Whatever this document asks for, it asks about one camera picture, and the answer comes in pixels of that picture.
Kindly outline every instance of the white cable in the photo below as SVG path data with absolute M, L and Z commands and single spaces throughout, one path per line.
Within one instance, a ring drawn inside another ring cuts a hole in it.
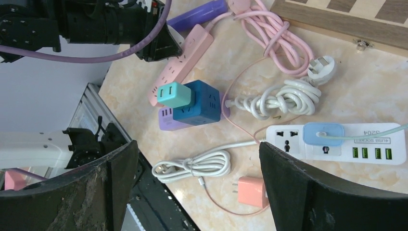
M 321 91 L 310 84 L 308 77 L 296 80 L 285 80 L 284 85 L 272 86 L 262 95 L 242 96 L 235 100 L 226 100 L 225 105 L 235 105 L 241 110 L 250 112 L 259 120 L 272 116 L 274 109 L 279 108 L 284 114 L 311 115 L 315 112 L 315 104 L 319 102 Z M 275 96 L 272 92 L 279 90 Z
M 153 166 L 152 174 L 162 183 L 172 183 L 188 177 L 225 176 L 231 171 L 231 162 L 229 161 L 229 152 L 224 149 L 255 144 L 255 141 L 226 144 L 208 150 L 193 158 L 160 161 Z
M 401 131 L 404 129 L 408 128 L 408 124 L 404 124 L 402 126 L 399 126 L 397 128 L 393 128 L 388 131 L 383 131 L 377 134 L 373 135 L 367 135 L 367 136 L 326 136 L 325 132 L 319 132 L 317 135 L 322 138 L 330 139 L 330 140 L 358 140 L 358 139 L 371 139 L 371 138 L 377 138 L 377 137 L 383 137 L 392 133 L 395 133 L 397 131 Z

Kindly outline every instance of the chessboard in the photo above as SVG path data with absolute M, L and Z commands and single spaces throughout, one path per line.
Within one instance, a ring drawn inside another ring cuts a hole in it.
M 298 25 L 408 50 L 408 0 L 275 0 L 271 11 Z

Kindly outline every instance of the orange charger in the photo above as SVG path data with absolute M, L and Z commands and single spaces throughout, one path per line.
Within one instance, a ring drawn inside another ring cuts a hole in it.
M 263 179 L 240 177 L 238 180 L 238 202 L 265 208 L 269 205 Z

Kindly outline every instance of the marble table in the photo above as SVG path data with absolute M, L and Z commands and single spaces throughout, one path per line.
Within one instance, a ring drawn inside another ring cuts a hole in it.
M 206 0 L 173 1 L 171 16 L 178 15 Z M 266 2 L 271 7 L 273 0 Z M 321 87 L 323 95 L 314 115 L 301 116 L 291 124 L 307 122 L 396 122 L 408 123 L 408 59 L 386 52 L 367 49 L 357 51 L 354 44 L 328 36 L 291 28 L 310 44 L 316 56 L 331 55 L 338 64 L 334 79 Z M 263 49 L 250 40 L 240 23 L 225 19 L 212 30 L 214 43 L 190 72 L 186 82 L 203 80 L 225 91 L 242 69 L 262 57 Z M 136 55 L 112 64 L 100 95 L 119 122 L 138 141 L 141 151 L 152 165 L 160 160 L 192 157 L 213 147 L 251 138 L 228 121 L 167 132 L 158 126 L 158 110 L 146 98 L 147 91 L 165 66 L 166 61 L 146 63 Z M 270 60 L 264 60 L 248 70 L 230 95 L 258 94 L 274 84 L 291 78 L 280 72 Z M 283 115 L 280 121 L 290 118 Z M 248 112 L 231 111 L 234 122 L 254 132 L 268 124 L 258 121 Z M 258 208 L 241 205 L 233 183 L 241 176 L 261 177 L 256 145 L 228 150 L 232 170 L 221 178 L 207 178 L 212 196 L 225 208 L 237 213 L 250 213 Z M 312 165 L 344 179 L 363 185 L 408 193 L 408 163 L 399 166 L 310 161 Z M 253 217 L 238 217 L 217 208 L 206 196 L 196 178 L 168 184 L 185 210 L 202 230 L 275 230 L 269 210 Z

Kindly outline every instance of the green usb port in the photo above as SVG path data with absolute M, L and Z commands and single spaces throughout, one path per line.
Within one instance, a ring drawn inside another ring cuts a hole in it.
M 362 148 L 363 150 L 363 158 L 367 159 L 369 157 L 369 151 L 367 148 Z
M 353 158 L 358 158 L 358 148 L 353 148 Z
M 386 148 L 385 149 L 385 158 L 387 160 L 392 160 L 393 159 L 393 154 L 391 153 L 391 148 Z
M 376 159 L 381 159 L 381 148 L 376 148 L 375 149 L 375 158 Z

